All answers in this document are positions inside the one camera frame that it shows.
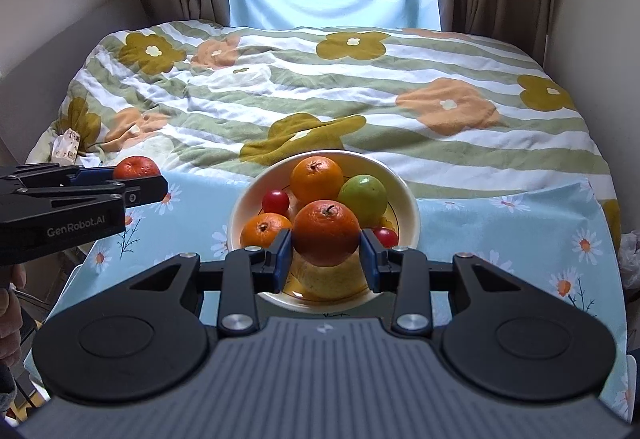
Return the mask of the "person's left hand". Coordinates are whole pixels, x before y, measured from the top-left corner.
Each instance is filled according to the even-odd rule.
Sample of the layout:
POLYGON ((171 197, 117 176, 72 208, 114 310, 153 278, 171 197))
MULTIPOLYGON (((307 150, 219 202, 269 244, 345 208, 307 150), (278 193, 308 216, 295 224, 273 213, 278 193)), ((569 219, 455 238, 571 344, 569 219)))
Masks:
POLYGON ((14 290, 1 289, 0 296, 0 360, 6 367, 21 356, 21 333, 23 325, 21 305, 14 290))

